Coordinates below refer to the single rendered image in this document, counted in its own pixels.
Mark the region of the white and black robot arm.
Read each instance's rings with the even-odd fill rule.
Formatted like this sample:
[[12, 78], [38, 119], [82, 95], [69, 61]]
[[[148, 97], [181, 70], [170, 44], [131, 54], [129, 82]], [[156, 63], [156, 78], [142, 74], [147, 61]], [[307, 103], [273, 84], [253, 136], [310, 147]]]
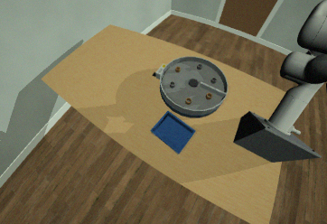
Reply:
[[298, 86], [287, 90], [272, 116], [265, 119], [266, 123], [286, 135], [291, 135], [290, 132], [301, 134], [294, 129], [294, 122], [317, 90], [327, 82], [327, 0], [321, 1], [311, 11], [298, 34], [297, 43], [317, 57], [298, 51], [286, 56], [280, 76]]

